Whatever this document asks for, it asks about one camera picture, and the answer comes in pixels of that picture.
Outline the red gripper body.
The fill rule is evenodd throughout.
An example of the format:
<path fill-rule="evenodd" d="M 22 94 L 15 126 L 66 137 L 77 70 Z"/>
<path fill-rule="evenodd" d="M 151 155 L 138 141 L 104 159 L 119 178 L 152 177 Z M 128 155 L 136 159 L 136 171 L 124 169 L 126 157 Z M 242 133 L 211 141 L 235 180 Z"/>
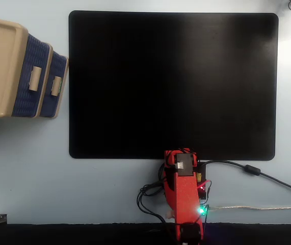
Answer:
<path fill-rule="evenodd" d="M 165 151 L 164 166 L 176 166 L 180 160 L 177 160 L 177 155 L 189 155 L 192 166 L 197 166 L 198 158 L 196 152 L 191 148 L 177 148 L 173 150 Z"/>

